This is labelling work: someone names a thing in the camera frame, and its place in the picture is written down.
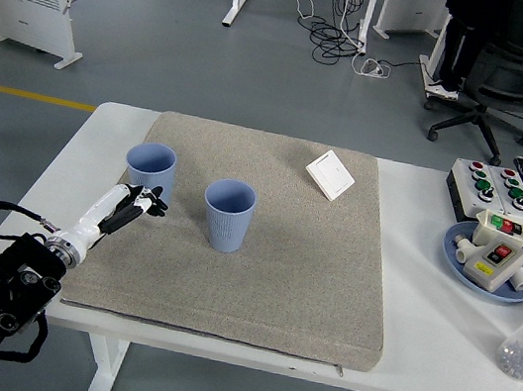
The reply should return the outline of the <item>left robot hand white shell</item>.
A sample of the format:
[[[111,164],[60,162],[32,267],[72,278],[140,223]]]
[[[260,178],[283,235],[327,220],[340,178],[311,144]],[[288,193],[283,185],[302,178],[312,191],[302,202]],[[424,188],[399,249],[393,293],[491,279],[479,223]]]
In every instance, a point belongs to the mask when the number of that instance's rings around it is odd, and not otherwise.
[[[117,184],[101,197],[77,223],[61,237],[79,253],[86,253],[106,235],[112,235],[133,221],[148,214],[165,215],[168,206],[160,198],[163,188]]]

